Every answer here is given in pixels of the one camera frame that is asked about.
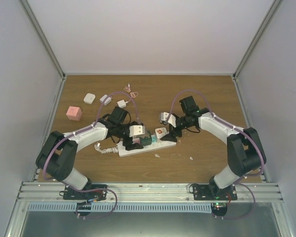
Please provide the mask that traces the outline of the white cube adapter red print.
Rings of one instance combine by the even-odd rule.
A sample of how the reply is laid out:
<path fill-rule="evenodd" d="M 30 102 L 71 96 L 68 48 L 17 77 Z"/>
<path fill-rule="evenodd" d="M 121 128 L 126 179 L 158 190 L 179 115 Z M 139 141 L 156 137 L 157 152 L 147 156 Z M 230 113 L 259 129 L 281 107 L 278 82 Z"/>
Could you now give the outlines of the white cube adapter red print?
<path fill-rule="evenodd" d="M 167 129 L 165 127 L 155 129 L 155 135 L 156 135 L 157 139 L 161 139 L 166 134 L 167 134 Z"/>

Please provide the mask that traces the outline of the green dragon cube adapter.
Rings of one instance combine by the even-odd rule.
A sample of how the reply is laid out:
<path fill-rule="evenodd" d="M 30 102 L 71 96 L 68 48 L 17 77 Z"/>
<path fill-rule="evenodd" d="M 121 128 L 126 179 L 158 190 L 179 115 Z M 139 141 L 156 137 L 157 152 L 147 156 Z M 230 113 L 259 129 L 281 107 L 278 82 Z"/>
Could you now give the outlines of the green dragon cube adapter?
<path fill-rule="evenodd" d="M 151 133 L 147 131 L 139 137 L 141 146 L 149 146 L 152 144 Z"/>

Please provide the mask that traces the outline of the white power strip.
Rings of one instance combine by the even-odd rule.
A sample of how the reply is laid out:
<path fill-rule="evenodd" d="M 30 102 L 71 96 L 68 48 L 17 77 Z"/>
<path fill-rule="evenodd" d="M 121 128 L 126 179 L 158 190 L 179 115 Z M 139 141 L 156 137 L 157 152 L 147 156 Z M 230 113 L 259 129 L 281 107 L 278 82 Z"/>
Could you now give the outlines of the white power strip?
<path fill-rule="evenodd" d="M 118 155 L 122 158 L 122 157 L 128 157 L 128 156 L 133 156 L 133 155 L 138 155 L 142 153 L 153 152 L 156 150 L 174 147 L 176 146 L 176 144 L 177 144 L 176 142 L 170 142 L 170 141 L 157 141 L 157 142 L 153 142 L 151 145 L 144 146 L 142 149 L 127 151 L 126 148 L 122 145 L 122 142 L 119 142 L 117 144 L 117 149 L 118 149 Z"/>

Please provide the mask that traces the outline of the white usb charger plug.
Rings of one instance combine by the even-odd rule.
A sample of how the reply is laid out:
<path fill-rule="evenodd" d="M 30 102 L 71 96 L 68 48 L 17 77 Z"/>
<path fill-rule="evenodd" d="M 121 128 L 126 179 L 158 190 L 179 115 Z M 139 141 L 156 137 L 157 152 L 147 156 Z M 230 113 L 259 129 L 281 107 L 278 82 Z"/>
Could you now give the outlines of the white usb charger plug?
<path fill-rule="evenodd" d="M 127 103 L 128 101 L 125 101 L 125 100 L 120 100 L 117 102 L 117 105 L 120 107 L 120 108 L 125 108 L 127 106 Z"/>

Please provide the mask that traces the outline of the white plug adapter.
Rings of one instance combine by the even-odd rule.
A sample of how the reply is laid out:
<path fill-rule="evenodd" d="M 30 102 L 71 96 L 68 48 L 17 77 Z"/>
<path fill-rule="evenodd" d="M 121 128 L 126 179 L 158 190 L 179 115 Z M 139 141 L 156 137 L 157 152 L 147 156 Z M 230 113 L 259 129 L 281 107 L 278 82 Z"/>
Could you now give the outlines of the white plug adapter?
<path fill-rule="evenodd" d="M 99 100 L 104 106 L 106 106 L 107 104 L 109 104 L 111 102 L 112 98 L 111 98 L 111 96 L 108 96 L 105 94 Z"/>

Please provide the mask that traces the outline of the white rounded square adapter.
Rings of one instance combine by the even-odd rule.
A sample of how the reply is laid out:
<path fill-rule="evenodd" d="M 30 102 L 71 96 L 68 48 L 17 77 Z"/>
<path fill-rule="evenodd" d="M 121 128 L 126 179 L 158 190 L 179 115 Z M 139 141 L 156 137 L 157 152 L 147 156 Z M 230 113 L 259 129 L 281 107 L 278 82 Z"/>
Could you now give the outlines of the white rounded square adapter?
<path fill-rule="evenodd" d="M 84 103 L 91 105 L 96 98 L 95 94 L 87 93 L 83 99 Z"/>

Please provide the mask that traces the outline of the pink cube socket adapter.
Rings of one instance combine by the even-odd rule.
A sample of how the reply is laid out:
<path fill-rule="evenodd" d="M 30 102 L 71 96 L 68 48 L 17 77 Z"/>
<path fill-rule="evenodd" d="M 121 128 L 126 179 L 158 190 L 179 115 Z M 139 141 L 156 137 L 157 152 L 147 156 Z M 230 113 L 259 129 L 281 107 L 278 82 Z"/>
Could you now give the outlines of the pink cube socket adapter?
<path fill-rule="evenodd" d="M 82 110 L 80 107 L 69 106 L 66 112 L 66 116 L 69 120 L 80 121 Z"/>

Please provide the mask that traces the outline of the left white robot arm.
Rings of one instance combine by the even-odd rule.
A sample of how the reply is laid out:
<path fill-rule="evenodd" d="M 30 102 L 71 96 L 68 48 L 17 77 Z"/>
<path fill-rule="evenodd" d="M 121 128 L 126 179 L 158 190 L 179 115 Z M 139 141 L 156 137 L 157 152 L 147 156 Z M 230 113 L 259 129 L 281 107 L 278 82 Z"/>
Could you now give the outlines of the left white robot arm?
<path fill-rule="evenodd" d="M 53 179 L 70 186 L 80 199 L 91 196 L 91 181 L 74 168 L 76 153 L 83 148 L 108 138 L 116 137 L 122 140 L 127 151 L 143 149 L 144 147 L 133 142 L 133 137 L 144 135 L 146 132 L 143 123 L 124 120 L 129 112 L 115 107 L 110 114 L 96 119 L 91 125 L 80 130 L 60 133 L 53 131 L 45 141 L 37 159 L 36 165 Z"/>

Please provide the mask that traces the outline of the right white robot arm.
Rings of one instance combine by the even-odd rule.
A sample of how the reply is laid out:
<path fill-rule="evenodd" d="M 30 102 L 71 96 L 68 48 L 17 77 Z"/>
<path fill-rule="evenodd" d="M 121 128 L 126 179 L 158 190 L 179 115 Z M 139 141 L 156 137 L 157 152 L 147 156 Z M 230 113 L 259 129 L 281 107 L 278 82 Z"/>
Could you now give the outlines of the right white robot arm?
<path fill-rule="evenodd" d="M 160 123 L 169 126 L 169 133 L 162 140 L 176 142 L 184 129 L 195 127 L 197 132 L 207 131 L 226 144 L 227 166 L 208 184 L 212 199 L 221 199 L 242 177 L 251 175 L 256 169 L 264 169 L 266 157 L 254 128 L 244 129 L 226 122 L 209 108 L 199 108 L 192 96 L 180 100 L 180 106 L 184 113 L 182 117 L 167 112 L 160 114 Z"/>

